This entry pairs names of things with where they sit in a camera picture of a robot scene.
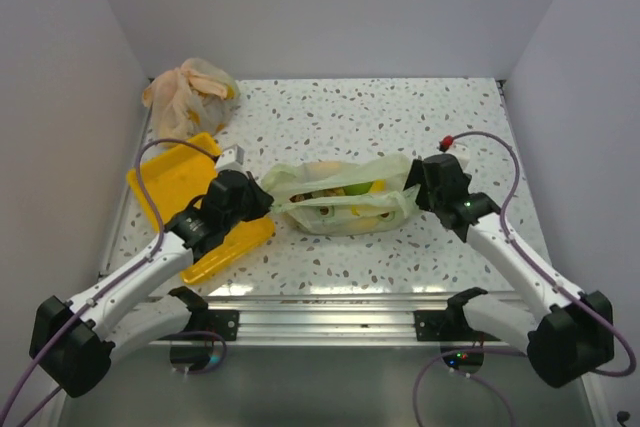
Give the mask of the green knotted plastic bag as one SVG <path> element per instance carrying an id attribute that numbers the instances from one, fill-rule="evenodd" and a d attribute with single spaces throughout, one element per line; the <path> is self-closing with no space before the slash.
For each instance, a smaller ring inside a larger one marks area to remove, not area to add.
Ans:
<path id="1" fill-rule="evenodd" d="M 271 212 L 300 232 L 329 237 L 373 234 L 398 229 L 418 212 L 418 188 L 404 189 L 411 163 L 395 153 L 365 163 L 277 164 L 265 174 L 261 186 L 274 198 Z M 299 193 L 376 180 L 386 182 L 383 192 L 289 201 Z"/>

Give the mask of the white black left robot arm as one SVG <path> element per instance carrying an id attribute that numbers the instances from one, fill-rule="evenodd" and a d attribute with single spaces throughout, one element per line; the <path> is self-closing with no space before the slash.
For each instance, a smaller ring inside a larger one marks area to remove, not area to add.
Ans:
<path id="1" fill-rule="evenodd" d="M 31 358 L 72 398 L 92 390 L 112 363 L 158 337 L 201 337 L 208 316 L 188 288 L 173 290 L 156 309 L 139 304 L 170 277 L 221 246 L 241 222 L 261 219 L 273 197 L 250 173 L 224 170 L 206 193 L 175 214 L 149 245 L 93 287 L 36 311 Z"/>

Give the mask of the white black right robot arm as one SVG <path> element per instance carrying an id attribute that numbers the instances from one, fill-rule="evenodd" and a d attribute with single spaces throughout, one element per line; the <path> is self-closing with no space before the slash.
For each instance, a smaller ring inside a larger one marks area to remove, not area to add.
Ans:
<path id="1" fill-rule="evenodd" d="M 487 194 L 470 192 L 470 181 L 456 157 L 438 154 L 414 160 L 405 187 L 416 191 L 420 210 L 434 214 L 492 264 L 526 307 L 512 307 L 483 288 L 470 288 L 448 299 L 443 331 L 461 340 L 482 332 L 507 343 L 525 354 L 536 374 L 554 388 L 611 361 L 609 299 L 599 291 L 585 293 L 554 270 Z"/>

